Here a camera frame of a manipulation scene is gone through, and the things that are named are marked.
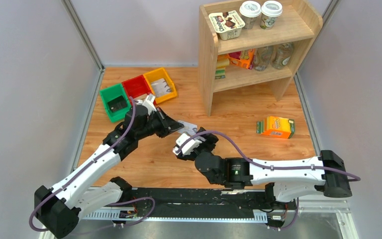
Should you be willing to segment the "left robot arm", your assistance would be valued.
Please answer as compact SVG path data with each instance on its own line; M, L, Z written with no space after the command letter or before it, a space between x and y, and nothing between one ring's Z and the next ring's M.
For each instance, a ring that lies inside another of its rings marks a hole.
M148 109L134 105L81 166L52 187L40 186L35 191L34 210L28 221L30 228L37 232L50 231L61 239L91 212L113 203L129 205L131 186L120 177L112 178L98 190L90 191L89 187L137 149L139 140L154 134L164 138L183 127L160 107Z

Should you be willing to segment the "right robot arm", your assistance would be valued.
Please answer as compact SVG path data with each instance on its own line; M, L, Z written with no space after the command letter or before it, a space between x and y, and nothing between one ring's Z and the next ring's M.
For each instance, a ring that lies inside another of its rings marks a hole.
M241 156L222 158L215 155L213 150L219 136L230 141ZM346 171L343 159L332 150L322 150L319 156L298 160L248 158L231 138L204 128L192 136L182 133L173 153L178 159L193 161L210 184L230 189L264 184L264 202L272 209L307 195L348 198L352 196L350 182L360 180Z

